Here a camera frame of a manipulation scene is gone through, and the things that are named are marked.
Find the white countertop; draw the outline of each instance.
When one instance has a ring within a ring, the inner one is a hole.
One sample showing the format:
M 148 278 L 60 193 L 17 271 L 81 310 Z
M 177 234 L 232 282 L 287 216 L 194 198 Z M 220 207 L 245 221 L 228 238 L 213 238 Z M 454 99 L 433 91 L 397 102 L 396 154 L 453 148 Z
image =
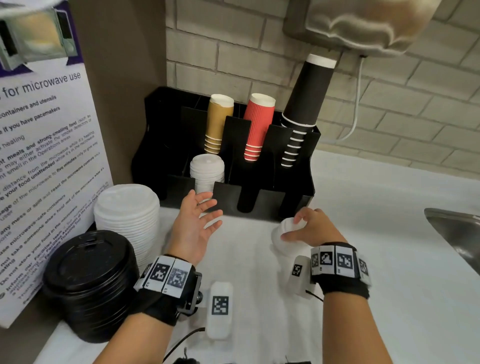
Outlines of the white countertop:
M 368 257 L 373 316 L 395 363 L 478 363 L 480 277 L 433 229 L 428 207 L 480 214 L 480 182 L 315 151 L 311 207 L 322 208 Z M 177 215 L 162 209 L 162 236 Z M 233 333 L 225 342 L 198 333 L 185 341 L 201 363 L 322 362 L 322 303 L 284 290 L 293 259 L 273 249 L 276 226 L 225 216 L 197 270 L 201 290 L 234 287 Z M 173 346 L 197 322 L 179 322 Z M 91 364 L 105 344 L 87 344 L 64 323 L 36 364 Z M 183 344 L 169 358 L 183 355 Z

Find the sink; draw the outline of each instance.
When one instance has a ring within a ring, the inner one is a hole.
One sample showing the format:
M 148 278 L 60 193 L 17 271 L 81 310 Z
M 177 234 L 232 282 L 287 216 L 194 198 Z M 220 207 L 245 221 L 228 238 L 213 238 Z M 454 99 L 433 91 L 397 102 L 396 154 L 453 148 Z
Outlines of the sink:
M 480 217 L 436 208 L 424 212 L 435 230 L 480 275 Z

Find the black plastic divider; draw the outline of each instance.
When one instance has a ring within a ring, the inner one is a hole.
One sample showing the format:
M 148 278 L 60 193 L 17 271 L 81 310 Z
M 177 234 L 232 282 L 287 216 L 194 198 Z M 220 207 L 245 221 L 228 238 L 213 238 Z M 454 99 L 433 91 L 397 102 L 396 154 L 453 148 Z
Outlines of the black plastic divider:
M 132 160 L 132 176 L 135 183 L 152 188 L 162 206 L 180 207 L 195 187 L 190 162 L 204 153 L 208 102 L 207 96 L 169 87 L 145 98 L 147 130 Z M 310 159 L 320 132 L 315 127 L 307 133 L 293 167 L 282 167 L 293 130 L 280 126 L 281 113 L 276 111 L 258 160 L 249 162 L 243 155 L 251 124 L 241 119 L 245 109 L 246 105 L 235 103 L 234 116 L 225 121 L 219 152 L 225 163 L 225 183 L 215 183 L 215 209 L 264 220 L 294 216 L 315 193 Z

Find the black cable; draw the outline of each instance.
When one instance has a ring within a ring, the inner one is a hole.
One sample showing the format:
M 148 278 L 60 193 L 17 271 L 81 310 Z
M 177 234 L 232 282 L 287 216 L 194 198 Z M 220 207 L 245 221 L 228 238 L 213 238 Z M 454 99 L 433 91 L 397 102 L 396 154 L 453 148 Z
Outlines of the black cable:
M 167 358 L 170 356 L 170 354 L 172 354 L 176 348 L 178 348 L 180 346 L 180 344 L 182 344 L 186 339 L 188 339 L 190 336 L 192 336 L 195 332 L 202 332 L 202 331 L 205 331 L 205 328 L 197 328 L 195 330 L 193 330 L 190 334 L 188 334 L 187 336 L 185 336 L 182 340 L 180 340 L 177 345 L 175 345 L 172 350 L 170 350 L 168 352 L 167 355 L 165 355 L 165 358 L 163 358 L 163 363 L 165 362 L 165 360 L 167 360 Z
M 313 297 L 315 297 L 315 298 L 318 298 L 320 301 L 323 302 L 323 300 L 322 300 L 320 297 L 318 297 L 315 293 L 310 292 L 310 291 L 308 291 L 308 290 L 305 290 L 305 292 L 307 292 L 310 296 L 313 296 Z

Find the tiled wall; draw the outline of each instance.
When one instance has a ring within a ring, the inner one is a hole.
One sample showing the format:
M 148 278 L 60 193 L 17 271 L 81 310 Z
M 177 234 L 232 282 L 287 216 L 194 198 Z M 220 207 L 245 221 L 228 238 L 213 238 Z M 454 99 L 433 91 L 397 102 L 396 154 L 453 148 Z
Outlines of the tiled wall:
M 309 53 L 287 38 L 288 0 L 166 0 L 168 85 L 283 109 Z M 408 52 L 367 58 L 354 134 L 318 149 L 480 179 L 480 1 L 443 0 Z M 322 138 L 352 124 L 357 58 L 344 53 L 319 114 Z

